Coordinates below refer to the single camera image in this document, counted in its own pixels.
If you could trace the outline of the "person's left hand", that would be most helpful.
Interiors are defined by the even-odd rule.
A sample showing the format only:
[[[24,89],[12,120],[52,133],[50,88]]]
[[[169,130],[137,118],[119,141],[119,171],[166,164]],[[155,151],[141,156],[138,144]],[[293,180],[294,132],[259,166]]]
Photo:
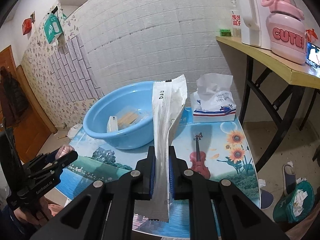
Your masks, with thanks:
[[[44,226],[53,217],[52,212],[45,197],[41,197],[37,203],[39,206],[36,206],[38,212],[35,215],[19,207],[14,211],[16,218],[24,224],[30,223],[35,226]]]

